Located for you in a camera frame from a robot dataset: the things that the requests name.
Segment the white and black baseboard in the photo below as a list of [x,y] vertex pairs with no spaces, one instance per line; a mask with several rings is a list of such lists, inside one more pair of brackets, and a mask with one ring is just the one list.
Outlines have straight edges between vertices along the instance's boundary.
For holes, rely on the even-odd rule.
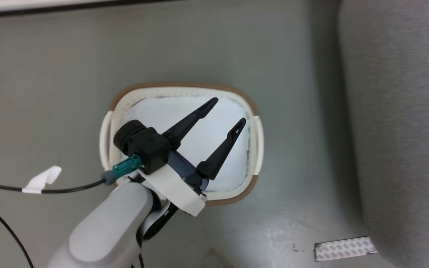
[[176,0],[0,0],[0,14],[45,12],[53,10],[104,7],[124,4],[145,4]]

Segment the grey fabric sofa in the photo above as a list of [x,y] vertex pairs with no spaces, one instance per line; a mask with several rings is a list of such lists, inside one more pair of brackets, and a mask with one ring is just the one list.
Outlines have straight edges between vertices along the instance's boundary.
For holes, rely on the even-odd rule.
[[429,0],[343,0],[339,39],[369,235],[429,268]]

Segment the white laundry basket brown rim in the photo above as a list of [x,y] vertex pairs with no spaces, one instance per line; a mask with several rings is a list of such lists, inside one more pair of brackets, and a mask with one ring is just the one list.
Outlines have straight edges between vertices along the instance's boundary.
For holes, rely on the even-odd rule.
[[129,86],[112,101],[99,134],[99,153],[104,169],[111,169],[124,155],[114,146],[116,131],[126,122],[142,121],[159,132],[192,112],[205,101],[219,99],[212,112],[187,134],[179,149],[194,166],[204,161],[223,142],[241,118],[246,125],[218,177],[206,191],[208,207],[229,205],[254,188],[264,157],[264,131],[254,101],[239,89],[206,83],[155,82]]

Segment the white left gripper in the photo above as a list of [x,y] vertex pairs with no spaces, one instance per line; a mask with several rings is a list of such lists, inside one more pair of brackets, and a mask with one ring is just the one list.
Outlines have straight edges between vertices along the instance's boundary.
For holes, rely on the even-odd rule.
[[[211,98],[162,134],[168,139],[171,150],[177,150],[181,146],[186,134],[211,112],[218,101],[218,98]],[[246,119],[241,118],[218,148],[196,168],[177,151],[170,151],[165,166],[150,175],[139,169],[139,174],[158,194],[178,209],[196,217],[205,207],[207,198],[204,190],[209,180],[214,180],[218,175],[245,124]]]

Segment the grey patterned floor tape patch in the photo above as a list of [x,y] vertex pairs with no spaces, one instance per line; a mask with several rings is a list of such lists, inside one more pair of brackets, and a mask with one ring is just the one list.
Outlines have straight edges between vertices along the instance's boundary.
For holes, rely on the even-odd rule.
[[378,253],[369,236],[316,243],[313,251],[315,262],[334,261]]

